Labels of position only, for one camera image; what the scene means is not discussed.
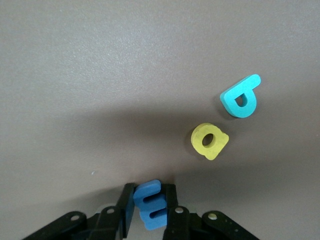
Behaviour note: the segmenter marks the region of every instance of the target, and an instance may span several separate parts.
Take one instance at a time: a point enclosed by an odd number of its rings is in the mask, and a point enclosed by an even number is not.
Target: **cyan letter b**
[[[220,95],[220,100],[227,112],[236,118],[246,118],[253,114],[257,107],[254,88],[259,86],[260,83],[260,76],[253,74],[224,91]],[[241,106],[236,102],[238,97],[242,97]]]

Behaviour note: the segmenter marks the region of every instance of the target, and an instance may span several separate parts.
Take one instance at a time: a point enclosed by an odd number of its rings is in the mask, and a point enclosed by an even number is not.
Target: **foam letter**
[[[227,112],[236,118],[246,118],[253,114],[257,107],[257,98],[253,89],[259,86],[260,83],[260,76],[254,74],[247,76],[224,91],[220,95],[220,100]],[[238,97],[242,97],[241,106],[236,102]]]
[[[203,145],[203,139],[208,134],[213,135],[212,142]],[[191,135],[194,149],[208,160],[214,160],[229,141],[229,136],[211,123],[202,123],[197,126]]]
[[[160,191],[161,182],[152,180],[139,185],[133,195],[134,204],[140,209],[140,218],[148,230],[167,225],[166,196]]]

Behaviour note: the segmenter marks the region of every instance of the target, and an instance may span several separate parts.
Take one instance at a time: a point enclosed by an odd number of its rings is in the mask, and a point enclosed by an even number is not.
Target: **gray table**
[[[320,236],[320,2],[0,3],[0,239],[92,215],[123,184],[175,183],[261,239]],[[220,94],[251,74],[257,109]],[[230,137],[209,161],[192,130]],[[129,240],[162,239],[138,212]]]

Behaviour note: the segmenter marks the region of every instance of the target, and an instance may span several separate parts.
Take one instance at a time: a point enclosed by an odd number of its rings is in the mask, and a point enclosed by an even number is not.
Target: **white screw head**
[[[175,209],[175,212],[176,212],[177,214],[182,214],[182,213],[184,212],[184,209],[183,209],[182,207],[177,207],[177,208]]]
[[[74,215],[70,218],[71,221],[77,221],[80,218],[79,215]]]
[[[217,220],[218,219],[217,215],[215,215],[214,213],[209,213],[208,218],[211,219],[211,220]]]
[[[113,214],[115,212],[115,210],[113,208],[109,208],[106,213],[107,214]]]

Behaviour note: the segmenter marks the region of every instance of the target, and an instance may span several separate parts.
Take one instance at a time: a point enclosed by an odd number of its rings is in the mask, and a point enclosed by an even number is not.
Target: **blue foam letter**
[[[152,180],[139,185],[133,195],[134,204],[140,209],[140,218],[148,230],[167,225],[166,196],[160,191],[161,182]]]
[[[224,91],[220,95],[220,100],[227,112],[236,118],[246,118],[253,114],[257,107],[257,98],[253,89],[260,83],[260,76],[253,74]],[[241,106],[236,102],[238,97],[242,97]]]

